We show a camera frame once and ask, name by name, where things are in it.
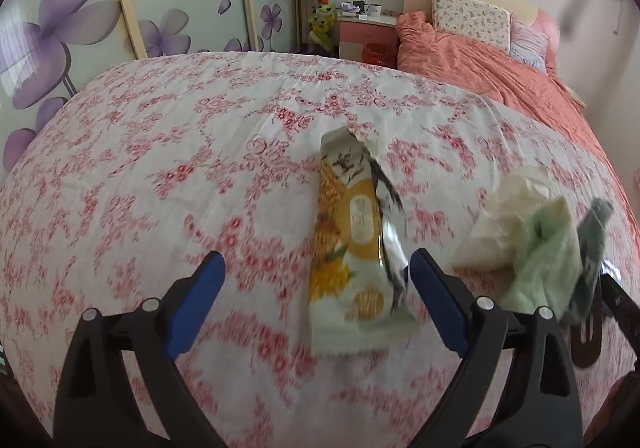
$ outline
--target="mug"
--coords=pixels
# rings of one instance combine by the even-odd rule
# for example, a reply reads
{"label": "mug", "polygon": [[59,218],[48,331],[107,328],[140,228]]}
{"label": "mug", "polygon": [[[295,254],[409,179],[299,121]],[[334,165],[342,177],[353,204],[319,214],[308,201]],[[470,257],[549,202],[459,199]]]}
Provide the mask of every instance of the mug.
{"label": "mug", "polygon": [[353,1],[353,5],[354,6],[358,6],[358,14],[364,13],[364,9],[365,9],[364,1],[362,1],[362,0],[354,0]]}
{"label": "mug", "polygon": [[367,4],[364,11],[370,16],[380,16],[382,14],[382,6],[380,4]]}

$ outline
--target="bed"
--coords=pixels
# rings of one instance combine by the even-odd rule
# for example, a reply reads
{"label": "bed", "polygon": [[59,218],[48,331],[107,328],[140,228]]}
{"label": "bed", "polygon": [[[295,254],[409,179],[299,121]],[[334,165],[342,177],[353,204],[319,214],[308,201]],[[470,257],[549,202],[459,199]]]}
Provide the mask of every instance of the bed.
{"label": "bed", "polygon": [[[513,168],[548,167],[578,218],[609,198],[607,257],[637,299],[638,228],[618,179],[604,154],[544,123],[447,82],[329,58],[198,53],[114,66],[55,114],[0,187],[0,336],[16,378],[51,431],[82,311],[132,310],[213,249],[227,279],[177,366],[226,443],[406,446],[458,358],[413,289],[411,339],[310,354],[320,137],[346,124],[376,139],[407,209],[405,247],[428,248],[476,295],[498,298],[509,281],[455,271],[453,252]],[[474,431],[491,421],[509,356]],[[576,371],[585,426],[632,361],[608,322],[600,359]],[[127,367],[148,427],[162,433],[134,360]]]}
{"label": "bed", "polygon": [[[437,32],[432,25],[432,0],[404,0],[398,21],[400,46],[398,69],[446,82],[514,108],[596,156],[609,174],[616,173],[589,123],[582,115],[584,104],[556,72],[560,31],[545,11],[523,0],[482,0],[508,10],[521,22],[546,34],[546,74],[476,40]],[[638,242],[637,223],[622,184],[614,186],[626,219]]]}

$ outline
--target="orange comforter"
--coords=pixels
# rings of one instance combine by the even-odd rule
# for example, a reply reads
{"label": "orange comforter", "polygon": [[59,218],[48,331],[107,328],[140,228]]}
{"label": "orange comforter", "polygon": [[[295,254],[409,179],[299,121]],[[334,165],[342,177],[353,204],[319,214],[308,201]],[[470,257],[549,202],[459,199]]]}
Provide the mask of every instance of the orange comforter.
{"label": "orange comforter", "polygon": [[[549,63],[548,75],[543,75],[492,46],[439,33],[421,11],[402,15],[396,29],[400,37],[398,69],[462,87],[514,108],[594,154],[618,179],[591,127]],[[633,234],[629,239],[640,255],[636,218],[620,181],[614,188]]]}

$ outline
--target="yellow snack package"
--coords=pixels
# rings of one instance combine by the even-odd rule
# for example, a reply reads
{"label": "yellow snack package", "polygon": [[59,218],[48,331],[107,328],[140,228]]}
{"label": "yellow snack package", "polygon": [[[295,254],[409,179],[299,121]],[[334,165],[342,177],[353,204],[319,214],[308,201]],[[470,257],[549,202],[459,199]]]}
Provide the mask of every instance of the yellow snack package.
{"label": "yellow snack package", "polygon": [[418,327],[404,305],[408,261],[400,197],[346,127],[322,136],[309,281],[313,354],[377,351]]}

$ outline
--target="screw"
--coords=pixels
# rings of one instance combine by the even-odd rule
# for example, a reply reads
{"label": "screw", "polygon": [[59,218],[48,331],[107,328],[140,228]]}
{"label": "screw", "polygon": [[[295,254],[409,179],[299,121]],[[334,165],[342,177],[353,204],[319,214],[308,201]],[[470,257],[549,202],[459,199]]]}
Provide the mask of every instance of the screw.
{"label": "screw", "polygon": [[480,309],[484,309],[485,311],[489,311],[494,308],[494,301],[491,300],[488,296],[481,296],[476,300],[478,303],[478,307]]}
{"label": "screw", "polygon": [[82,319],[85,322],[90,322],[91,320],[93,320],[96,316],[98,316],[98,311],[95,310],[93,307],[90,307],[89,309],[87,309],[86,311],[84,311],[82,313]]}
{"label": "screw", "polygon": [[147,298],[142,303],[142,309],[148,313],[158,310],[160,307],[160,301],[158,298]]}
{"label": "screw", "polygon": [[549,307],[541,307],[538,312],[545,320],[551,320],[554,317],[554,312]]}

